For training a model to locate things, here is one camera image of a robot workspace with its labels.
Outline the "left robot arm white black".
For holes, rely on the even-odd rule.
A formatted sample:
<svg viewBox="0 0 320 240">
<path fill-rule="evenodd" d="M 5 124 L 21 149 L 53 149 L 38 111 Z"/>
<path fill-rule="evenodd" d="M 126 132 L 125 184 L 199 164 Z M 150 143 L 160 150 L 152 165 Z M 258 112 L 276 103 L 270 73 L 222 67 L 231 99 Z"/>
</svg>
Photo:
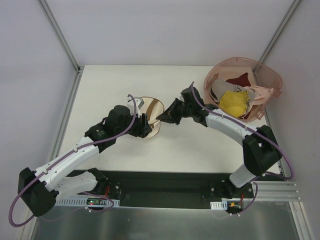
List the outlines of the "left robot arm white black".
<svg viewBox="0 0 320 240">
<path fill-rule="evenodd" d="M 150 115 L 148 110 L 133 105 L 115 106 L 70 150 L 35 170 L 23 169 L 18 177 L 18 197 L 34 217 L 41 217 L 63 197 L 90 191 L 102 194 L 106 188 L 106 177 L 97 168 L 90 168 L 79 177 L 68 178 L 68 174 L 87 160 L 98 157 L 123 135 L 148 137 L 154 129 Z"/>
</svg>

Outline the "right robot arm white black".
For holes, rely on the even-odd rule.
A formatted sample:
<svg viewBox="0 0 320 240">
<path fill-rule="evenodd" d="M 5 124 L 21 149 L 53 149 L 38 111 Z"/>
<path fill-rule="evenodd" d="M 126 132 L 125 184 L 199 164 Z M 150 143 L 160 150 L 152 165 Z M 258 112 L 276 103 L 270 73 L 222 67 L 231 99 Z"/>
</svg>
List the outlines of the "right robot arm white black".
<svg viewBox="0 0 320 240">
<path fill-rule="evenodd" d="M 217 130 L 242 146 L 243 164 L 215 187 L 216 194 L 223 198 L 237 197 L 245 184 L 265 174 L 283 156 L 269 126 L 245 125 L 215 105 L 205 104 L 195 87 L 184 89 L 181 98 L 175 99 L 157 116 L 157 120 L 175 125 L 183 118 L 191 118 L 204 127 Z"/>
</svg>

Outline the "beige round mesh laundry bag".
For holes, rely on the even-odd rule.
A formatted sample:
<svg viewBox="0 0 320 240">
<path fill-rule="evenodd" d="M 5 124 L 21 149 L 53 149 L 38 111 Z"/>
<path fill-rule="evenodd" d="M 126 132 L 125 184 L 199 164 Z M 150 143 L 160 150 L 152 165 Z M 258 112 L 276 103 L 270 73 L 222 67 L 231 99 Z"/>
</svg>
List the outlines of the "beige round mesh laundry bag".
<svg viewBox="0 0 320 240">
<path fill-rule="evenodd" d="M 164 113 L 165 106 L 160 100 L 154 97 L 142 96 L 141 99 L 143 100 L 143 105 L 139 108 L 140 113 L 147 115 L 147 121 L 151 127 L 151 132 L 145 138 L 150 139 L 160 131 L 161 121 L 158 120 L 157 117 Z"/>
</svg>

